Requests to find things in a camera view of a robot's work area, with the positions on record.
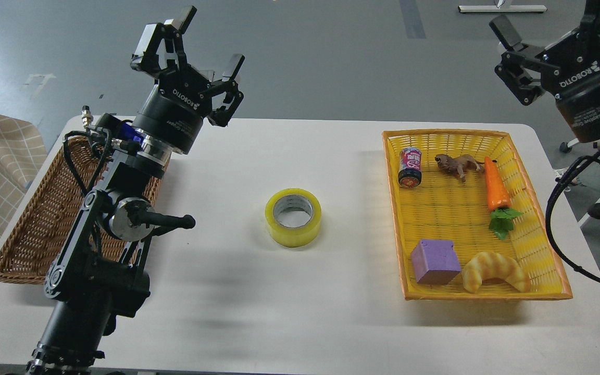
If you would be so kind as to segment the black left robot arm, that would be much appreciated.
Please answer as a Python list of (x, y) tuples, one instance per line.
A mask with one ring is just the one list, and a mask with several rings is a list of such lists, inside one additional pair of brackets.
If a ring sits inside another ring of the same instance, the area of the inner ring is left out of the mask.
[(226, 127), (243, 100), (235, 54), (214, 80), (191, 66), (183, 34), (197, 9), (163, 23), (147, 24), (131, 57), (131, 69), (153, 78), (150, 95), (133, 120), (103, 114), (93, 121), (83, 107), (83, 131), (70, 131), (102, 146), (90, 182), (79, 181), (81, 206), (64, 246), (48, 267), (44, 294), (56, 301), (27, 374), (89, 374), (105, 354), (98, 349), (119, 316), (133, 318), (150, 296), (145, 271), (152, 239), (191, 229), (195, 219), (155, 211), (144, 190), (164, 177), (173, 153), (188, 154), (203, 121)]

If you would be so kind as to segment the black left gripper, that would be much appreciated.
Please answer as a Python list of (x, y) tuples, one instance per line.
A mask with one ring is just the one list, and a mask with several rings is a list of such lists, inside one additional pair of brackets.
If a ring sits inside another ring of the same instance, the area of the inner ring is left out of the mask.
[[(190, 26), (197, 9), (184, 7), (180, 15), (164, 23), (147, 24), (131, 56), (130, 67), (154, 79), (150, 95), (133, 121), (138, 131), (166, 143), (179, 154), (188, 154), (207, 116), (212, 126), (226, 127), (243, 101), (236, 76), (244, 55), (232, 55), (222, 79), (210, 81), (201, 71), (188, 64), (183, 45), (183, 34)], [(171, 55), (167, 66), (160, 66), (159, 48)], [(214, 99), (224, 94), (222, 105), (210, 110), (202, 99)]]

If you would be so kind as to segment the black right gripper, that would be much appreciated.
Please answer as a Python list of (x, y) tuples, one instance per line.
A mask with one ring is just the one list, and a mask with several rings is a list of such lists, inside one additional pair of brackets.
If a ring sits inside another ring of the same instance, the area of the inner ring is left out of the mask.
[[(586, 1), (579, 29), (566, 33), (545, 50), (523, 42), (506, 15), (490, 21), (504, 48), (496, 75), (522, 105), (545, 90), (580, 142), (600, 139), (600, 1)], [(533, 78), (530, 71), (542, 74)]]

